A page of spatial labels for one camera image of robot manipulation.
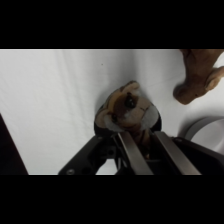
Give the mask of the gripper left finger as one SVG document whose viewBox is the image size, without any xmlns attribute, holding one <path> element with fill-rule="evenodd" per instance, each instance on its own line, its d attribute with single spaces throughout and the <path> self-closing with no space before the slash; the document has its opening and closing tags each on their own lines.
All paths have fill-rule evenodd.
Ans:
<svg viewBox="0 0 224 224">
<path fill-rule="evenodd" d="M 118 138 L 128 158 L 130 168 L 135 175 L 152 175 L 153 172 L 147 165 L 140 150 L 128 132 L 118 134 Z"/>
</svg>

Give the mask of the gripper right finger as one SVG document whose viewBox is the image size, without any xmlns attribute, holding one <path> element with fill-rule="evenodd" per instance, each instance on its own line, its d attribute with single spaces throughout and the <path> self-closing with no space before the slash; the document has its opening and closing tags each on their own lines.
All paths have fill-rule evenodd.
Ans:
<svg viewBox="0 0 224 224">
<path fill-rule="evenodd" d="M 177 175 L 200 175 L 198 169 L 165 132 L 155 132 L 156 148 Z"/>
</svg>

